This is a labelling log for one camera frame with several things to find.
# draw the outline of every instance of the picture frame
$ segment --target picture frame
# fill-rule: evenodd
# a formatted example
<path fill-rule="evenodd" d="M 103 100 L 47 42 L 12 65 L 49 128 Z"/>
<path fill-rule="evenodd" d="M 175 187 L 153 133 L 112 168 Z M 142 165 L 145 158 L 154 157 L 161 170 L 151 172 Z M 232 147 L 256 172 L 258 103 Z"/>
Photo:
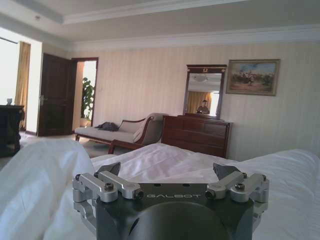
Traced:
<path fill-rule="evenodd" d="M 275 96 L 280 59 L 229 60 L 226 94 Z"/>

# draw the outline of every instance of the green plant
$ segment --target green plant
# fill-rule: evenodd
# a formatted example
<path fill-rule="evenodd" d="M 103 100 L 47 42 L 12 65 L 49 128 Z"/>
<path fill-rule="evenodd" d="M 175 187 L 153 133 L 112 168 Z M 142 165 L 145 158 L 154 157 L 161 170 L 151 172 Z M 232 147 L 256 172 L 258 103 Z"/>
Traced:
<path fill-rule="evenodd" d="M 82 80 L 82 102 L 81 102 L 81 118 L 89 119 L 92 111 L 94 87 L 90 85 L 91 81 L 84 77 Z"/>

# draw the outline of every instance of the white bedsheet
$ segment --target white bedsheet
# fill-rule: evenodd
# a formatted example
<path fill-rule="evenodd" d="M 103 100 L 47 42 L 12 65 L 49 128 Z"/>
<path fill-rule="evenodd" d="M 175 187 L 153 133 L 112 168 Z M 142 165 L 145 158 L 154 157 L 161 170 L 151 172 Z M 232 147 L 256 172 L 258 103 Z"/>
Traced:
<path fill-rule="evenodd" d="M 320 192 L 319 159 L 309 152 L 290 150 L 235 162 L 152 144 L 92 162 L 93 166 L 82 146 L 71 140 L 46 140 L 22 149 L 0 171 L 0 239 L 95 239 L 73 210 L 72 176 L 115 162 L 121 162 L 119 176 L 140 183 L 216 182 L 213 162 L 266 174 L 271 179 L 269 209 L 254 239 L 320 239 L 320 207 L 315 201 Z"/>

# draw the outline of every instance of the metal gripper mount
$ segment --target metal gripper mount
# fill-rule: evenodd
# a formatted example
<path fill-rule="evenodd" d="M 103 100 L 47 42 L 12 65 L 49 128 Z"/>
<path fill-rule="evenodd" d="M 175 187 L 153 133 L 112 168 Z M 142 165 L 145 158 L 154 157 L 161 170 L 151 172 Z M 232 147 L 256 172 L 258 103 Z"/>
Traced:
<path fill-rule="evenodd" d="M 247 177 L 246 173 L 234 171 L 220 181 L 209 183 L 205 195 L 208 199 L 224 199 L 226 193 L 238 203 L 253 200 L 253 228 L 254 231 L 261 221 L 261 214 L 268 209 L 269 180 L 265 175 L 253 174 Z"/>
<path fill-rule="evenodd" d="M 97 221 L 92 206 L 96 206 L 96 199 L 110 203 L 118 199 L 119 192 L 126 199 L 136 200 L 144 196 L 140 185 L 129 182 L 109 171 L 78 174 L 72 179 L 73 208 L 80 212 L 82 222 L 96 234 Z"/>

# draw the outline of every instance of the mirror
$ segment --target mirror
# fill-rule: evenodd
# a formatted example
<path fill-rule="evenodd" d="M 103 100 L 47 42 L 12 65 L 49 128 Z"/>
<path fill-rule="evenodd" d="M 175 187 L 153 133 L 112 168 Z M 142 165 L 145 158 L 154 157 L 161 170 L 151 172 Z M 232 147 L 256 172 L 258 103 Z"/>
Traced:
<path fill-rule="evenodd" d="M 187 65 L 184 114 L 220 119 L 226 65 Z"/>

